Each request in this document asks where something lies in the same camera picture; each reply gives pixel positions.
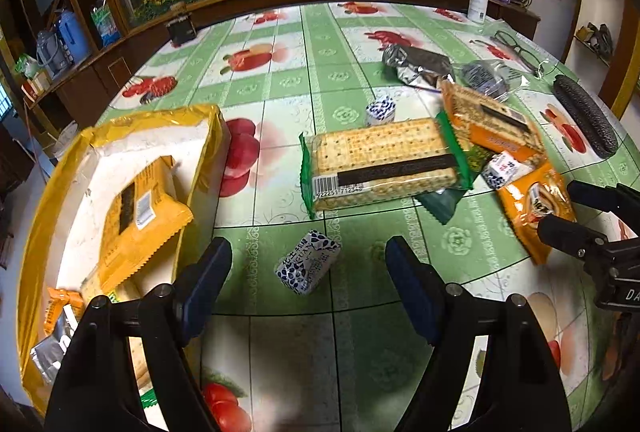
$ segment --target screw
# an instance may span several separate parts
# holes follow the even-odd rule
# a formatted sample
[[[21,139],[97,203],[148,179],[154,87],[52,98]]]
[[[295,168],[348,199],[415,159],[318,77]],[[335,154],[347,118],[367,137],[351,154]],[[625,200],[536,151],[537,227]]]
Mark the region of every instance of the screw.
[[[106,303],[109,301],[109,298],[105,295],[98,295],[93,300],[91,300],[91,307],[94,309],[100,309],[104,307]]]
[[[511,295],[511,302],[516,304],[517,307],[524,307],[527,305],[527,299],[518,293]]]
[[[463,291],[462,286],[460,284],[447,284],[447,287],[445,288],[445,290],[447,291],[447,293],[449,293],[454,297],[459,297],[460,295],[462,295],[462,291]]]
[[[171,284],[160,284],[154,288],[154,295],[158,298],[166,297],[173,289]]]

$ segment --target kettle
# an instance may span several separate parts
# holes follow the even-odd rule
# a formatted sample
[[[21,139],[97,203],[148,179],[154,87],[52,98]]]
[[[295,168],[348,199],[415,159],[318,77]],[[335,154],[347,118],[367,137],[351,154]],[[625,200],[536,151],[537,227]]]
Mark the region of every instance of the kettle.
[[[36,58],[52,80],[69,67],[65,51],[55,33],[42,30],[36,40]]]
[[[82,27],[76,14],[72,11],[63,9],[60,12],[60,20],[58,21],[58,29],[66,43],[66,47],[71,53],[71,57],[76,65],[89,56],[91,49],[84,36]]]

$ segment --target blue thermos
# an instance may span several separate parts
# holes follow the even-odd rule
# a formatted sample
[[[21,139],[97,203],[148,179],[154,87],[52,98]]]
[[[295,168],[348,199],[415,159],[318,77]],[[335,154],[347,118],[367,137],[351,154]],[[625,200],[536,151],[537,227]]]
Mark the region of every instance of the blue thermos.
[[[66,10],[62,11],[58,21],[58,30],[65,40],[75,64],[79,64],[89,56],[91,49],[75,13]]]

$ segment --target open cardboard box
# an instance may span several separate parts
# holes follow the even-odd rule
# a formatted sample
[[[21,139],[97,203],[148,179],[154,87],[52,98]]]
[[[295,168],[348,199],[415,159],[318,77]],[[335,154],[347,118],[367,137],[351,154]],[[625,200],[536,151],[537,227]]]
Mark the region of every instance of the open cardboard box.
[[[80,291],[98,262],[111,202],[147,165],[172,156],[177,200],[193,221],[132,277],[141,294],[173,282],[210,243],[230,136],[216,105],[144,112],[82,131],[44,190],[25,246],[18,288],[18,352],[22,385],[45,413],[50,386],[30,359],[45,337],[47,287]],[[199,374],[199,343],[186,350]]]

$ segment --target table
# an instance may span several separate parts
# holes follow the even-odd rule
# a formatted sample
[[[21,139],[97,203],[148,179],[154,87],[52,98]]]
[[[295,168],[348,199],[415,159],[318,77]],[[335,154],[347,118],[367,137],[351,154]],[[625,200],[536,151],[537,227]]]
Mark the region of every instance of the table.
[[[577,127],[580,141],[570,142],[549,122],[546,110],[570,119],[550,88],[558,73],[576,79],[567,67],[504,22],[478,27],[459,13],[404,4],[311,4],[214,25],[179,49],[167,44],[136,73],[175,76],[175,89],[141,105],[142,95],[123,95],[128,84],[101,117],[99,123],[136,110],[213,102],[227,121],[243,118],[256,127],[259,156],[252,162],[245,150],[250,169],[223,187],[232,195],[218,207],[214,234],[231,242],[234,263],[204,335],[202,366],[204,380],[241,396],[257,432],[393,429],[431,353],[386,272],[384,245],[393,235],[403,235],[446,282],[459,282],[476,296],[527,296],[547,339],[560,345],[574,426],[600,401],[612,314],[594,307],[593,283],[576,259],[553,252],[546,266],[533,265],[481,178],[446,226],[411,198],[309,221],[300,197],[301,132],[362,126],[365,106],[383,93],[396,99],[398,121],[438,112],[437,95],[403,87],[385,71],[380,59],[387,43],[410,43],[464,63],[504,50],[488,38],[497,30],[547,60],[545,76],[536,80],[513,54],[503,55],[528,80],[508,104],[539,124],[565,181],[639,188],[638,149],[597,97],[620,140],[609,160],[593,152]],[[580,206],[576,212],[610,240],[633,235],[615,216]],[[311,229],[338,240],[343,250],[319,287],[298,296],[273,268]],[[454,425],[469,418],[484,350],[486,338],[477,338]]]

